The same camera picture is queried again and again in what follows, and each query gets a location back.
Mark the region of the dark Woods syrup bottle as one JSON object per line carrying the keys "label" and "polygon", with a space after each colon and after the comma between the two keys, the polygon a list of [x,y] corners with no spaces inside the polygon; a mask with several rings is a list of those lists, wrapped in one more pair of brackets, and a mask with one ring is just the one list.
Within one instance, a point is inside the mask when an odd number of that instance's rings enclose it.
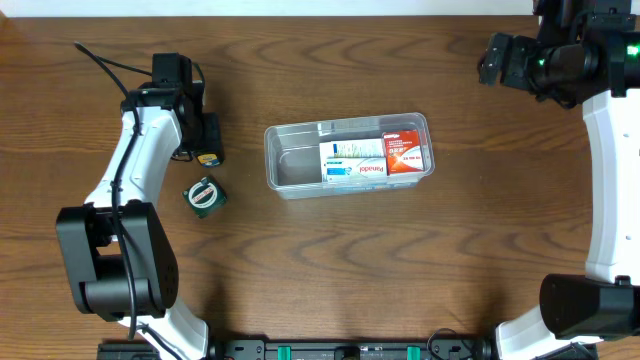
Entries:
{"label": "dark Woods syrup bottle", "polygon": [[224,162],[224,156],[215,152],[198,153],[196,159],[205,168],[217,167]]}

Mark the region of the green Zam-Buk box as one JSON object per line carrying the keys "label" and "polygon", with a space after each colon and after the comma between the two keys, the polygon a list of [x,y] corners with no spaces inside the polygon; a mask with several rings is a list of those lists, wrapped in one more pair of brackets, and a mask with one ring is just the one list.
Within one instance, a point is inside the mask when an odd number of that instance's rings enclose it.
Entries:
{"label": "green Zam-Buk box", "polygon": [[211,176],[205,176],[182,192],[182,196],[194,214],[203,219],[223,207],[227,201],[226,192]]}

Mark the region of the clear plastic container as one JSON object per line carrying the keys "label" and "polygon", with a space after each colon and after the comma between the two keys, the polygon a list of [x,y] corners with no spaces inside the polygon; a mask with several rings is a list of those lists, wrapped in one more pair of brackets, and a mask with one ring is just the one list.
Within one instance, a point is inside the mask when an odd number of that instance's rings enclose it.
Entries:
{"label": "clear plastic container", "polygon": [[[329,141],[379,138],[386,132],[416,130],[424,170],[356,182],[324,182],[319,144]],[[284,199],[301,199],[412,187],[435,169],[426,118],[420,113],[324,120],[277,125],[265,132],[267,183]]]}

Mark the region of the red white medicine box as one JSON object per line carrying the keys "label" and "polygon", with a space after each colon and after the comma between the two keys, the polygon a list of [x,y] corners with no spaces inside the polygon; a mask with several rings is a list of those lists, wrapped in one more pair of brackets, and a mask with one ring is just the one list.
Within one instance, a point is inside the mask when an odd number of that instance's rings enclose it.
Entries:
{"label": "red white medicine box", "polygon": [[386,132],[382,139],[390,175],[424,170],[422,147],[416,130]]}

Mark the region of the white Panadol box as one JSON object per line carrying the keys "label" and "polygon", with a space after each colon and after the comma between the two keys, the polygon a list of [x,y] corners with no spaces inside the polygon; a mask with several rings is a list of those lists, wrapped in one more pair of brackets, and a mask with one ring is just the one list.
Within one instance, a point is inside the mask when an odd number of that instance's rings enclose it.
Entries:
{"label": "white Panadol box", "polygon": [[387,176],[384,158],[329,158],[323,163],[324,182],[356,182]]}

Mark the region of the blue white medicine box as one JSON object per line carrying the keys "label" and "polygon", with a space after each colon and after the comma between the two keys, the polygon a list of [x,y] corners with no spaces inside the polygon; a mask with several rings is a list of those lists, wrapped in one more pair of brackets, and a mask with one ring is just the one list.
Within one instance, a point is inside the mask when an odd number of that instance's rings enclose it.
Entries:
{"label": "blue white medicine box", "polygon": [[329,141],[319,144],[320,159],[382,158],[383,142],[379,138]]}

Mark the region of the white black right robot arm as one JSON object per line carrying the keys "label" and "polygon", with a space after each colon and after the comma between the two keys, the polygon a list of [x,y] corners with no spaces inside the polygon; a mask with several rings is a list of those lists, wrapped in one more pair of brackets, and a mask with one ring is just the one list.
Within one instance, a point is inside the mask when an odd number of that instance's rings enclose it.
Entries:
{"label": "white black right robot arm", "polygon": [[535,37],[495,33],[479,80],[580,108],[592,171],[581,275],[550,274],[538,304],[477,340],[475,359],[593,359],[639,332],[639,34],[628,0],[537,1]]}

